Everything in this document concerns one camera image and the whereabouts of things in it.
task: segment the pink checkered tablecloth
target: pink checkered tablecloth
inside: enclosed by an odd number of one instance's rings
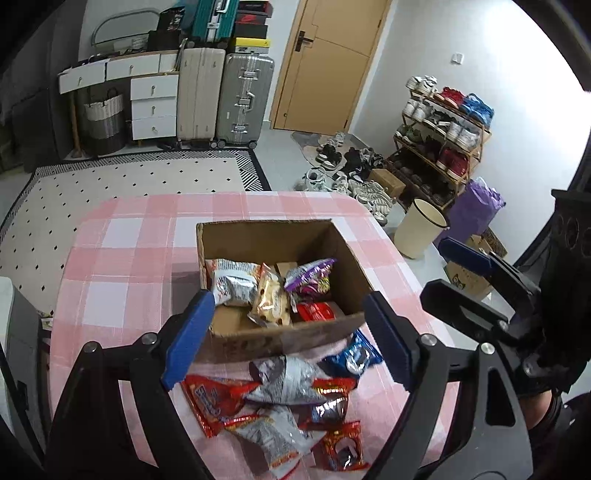
[[[104,348],[134,342],[181,312],[199,288],[195,225],[242,219],[331,219],[347,241],[373,288],[420,333],[441,333],[439,322],[424,313],[420,285],[384,230],[352,198],[340,194],[262,192],[157,195],[102,203],[78,227],[70,251],[51,336],[50,391],[55,409],[72,365],[84,343]],[[316,359],[338,351],[345,341],[303,353]],[[191,373],[249,378],[246,363],[193,364]],[[136,451],[154,463],[135,408],[131,386],[122,382],[122,398]],[[438,457],[453,414],[455,385],[449,385],[426,457]],[[391,433],[407,399],[385,364],[371,368],[350,396],[348,420],[360,420],[363,449],[372,462]],[[228,432],[204,437],[177,385],[171,398],[190,438],[216,479],[267,479],[269,472],[247,463],[244,445]],[[308,455],[293,480],[361,478],[363,472],[338,474],[314,466]]]

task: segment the white wall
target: white wall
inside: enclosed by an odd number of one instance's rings
[[[463,65],[451,64],[454,52]],[[374,80],[352,130],[378,152],[408,99],[406,80],[431,74],[439,88],[475,92],[495,109],[493,137],[476,170],[507,201],[491,228],[515,261],[554,210],[591,127],[591,96],[546,35],[511,0],[399,0]]]

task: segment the shoebox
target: shoebox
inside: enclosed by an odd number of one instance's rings
[[[368,180],[378,182],[392,200],[396,200],[406,187],[402,180],[385,168],[374,168],[369,174]]]
[[[472,235],[467,241],[466,245],[473,248],[474,250],[482,250],[488,254],[494,252],[499,257],[504,258],[507,255],[507,250],[496,237],[491,229],[487,228],[482,236]],[[469,270],[461,267],[454,262],[448,262],[444,267],[449,281],[463,290],[465,293],[469,293],[477,300],[484,299],[491,291],[492,286],[480,275],[476,275]]]

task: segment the silver suitcase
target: silver suitcase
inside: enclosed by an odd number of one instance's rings
[[[222,80],[217,112],[217,146],[226,144],[256,147],[275,62],[249,53],[230,53]]]

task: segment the storage box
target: storage box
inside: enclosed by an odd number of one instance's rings
[[[472,235],[466,241],[466,245],[475,250],[482,249],[486,254],[493,251],[501,258],[504,258],[507,255],[507,250],[489,228],[482,234],[482,237]],[[465,293],[472,295],[477,300],[484,299],[492,291],[491,284],[489,284],[484,278],[466,270],[457,263],[449,262],[444,267],[444,270],[453,285],[460,290],[463,290]]]
[[[365,323],[362,301],[372,291],[371,286],[346,241],[329,220],[199,224],[197,249],[203,288],[210,286],[205,259],[301,265],[336,258],[330,290],[346,315],[329,322],[303,322],[293,313],[292,325],[263,328],[247,318],[249,307],[218,306],[197,361],[236,362],[300,352],[341,340]]]
[[[369,179],[378,182],[386,193],[396,200],[406,187],[405,183],[385,168],[375,168],[369,174]]]

